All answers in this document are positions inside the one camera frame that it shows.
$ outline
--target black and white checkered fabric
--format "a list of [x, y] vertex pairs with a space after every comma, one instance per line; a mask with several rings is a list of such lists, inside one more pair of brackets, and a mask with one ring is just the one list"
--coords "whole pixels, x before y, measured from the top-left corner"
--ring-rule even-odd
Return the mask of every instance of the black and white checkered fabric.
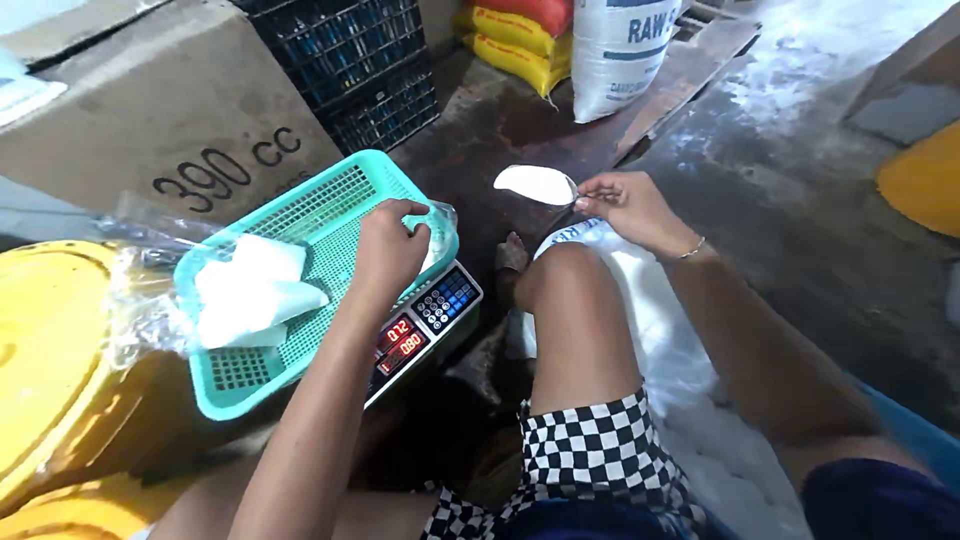
[[524, 403], [520, 413], [523, 477], [510, 501], [488, 511], [444, 489], [421, 540], [491, 539], [498, 525], [548, 499], [642, 505], [668, 533], [696, 540], [703, 532], [707, 516], [660, 447], [642, 387], [603, 405], [537, 416], [529, 409]]

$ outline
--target hand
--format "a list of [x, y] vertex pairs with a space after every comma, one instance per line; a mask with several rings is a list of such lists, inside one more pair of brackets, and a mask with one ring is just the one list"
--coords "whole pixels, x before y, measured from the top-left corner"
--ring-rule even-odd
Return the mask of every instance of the hand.
[[618, 234], [659, 258], [678, 258], [700, 243], [647, 173], [603, 173], [580, 184], [577, 194], [577, 211], [604, 218]]
[[350, 288], [391, 305], [420, 273], [430, 244], [430, 228], [420, 223], [411, 233], [400, 218], [425, 215], [430, 207], [406, 199], [387, 199], [360, 221], [360, 243]]

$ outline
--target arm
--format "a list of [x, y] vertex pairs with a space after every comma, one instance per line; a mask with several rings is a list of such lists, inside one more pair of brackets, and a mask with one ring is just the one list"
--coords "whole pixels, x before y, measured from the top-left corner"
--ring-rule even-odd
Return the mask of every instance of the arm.
[[425, 214], [388, 200], [364, 218], [353, 281], [237, 509], [230, 540], [329, 538], [347, 489], [382, 325], [426, 257], [430, 230], [400, 218]]
[[666, 263], [670, 283], [740, 415], [773, 444], [795, 485], [814, 467], [870, 457], [923, 471], [883, 436], [866, 398], [670, 210], [645, 173], [605, 174], [580, 186], [577, 208], [599, 215]]

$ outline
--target wet floor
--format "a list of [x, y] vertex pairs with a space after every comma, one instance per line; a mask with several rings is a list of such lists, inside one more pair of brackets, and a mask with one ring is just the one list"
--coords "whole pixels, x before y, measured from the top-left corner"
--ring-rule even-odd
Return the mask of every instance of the wet floor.
[[838, 363], [960, 433], [960, 329], [945, 318], [960, 241], [876, 192], [900, 149], [840, 122], [870, 68], [952, 2], [771, 1], [763, 34], [629, 168]]

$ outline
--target red digital number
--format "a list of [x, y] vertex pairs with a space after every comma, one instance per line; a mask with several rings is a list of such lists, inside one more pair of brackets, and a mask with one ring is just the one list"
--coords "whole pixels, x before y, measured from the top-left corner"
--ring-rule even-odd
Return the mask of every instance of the red digital number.
[[407, 326], [407, 322], [400, 319], [398, 323], [387, 331], [387, 337], [390, 338], [391, 343], [396, 343], [396, 341], [408, 331], [410, 331], [410, 327]]
[[422, 342], [423, 340], [420, 339], [420, 335], [415, 333], [408, 337], [406, 341], [400, 343], [400, 352], [403, 353], [404, 356], [410, 355], [410, 353], [413, 353], [417, 349], [417, 346]]

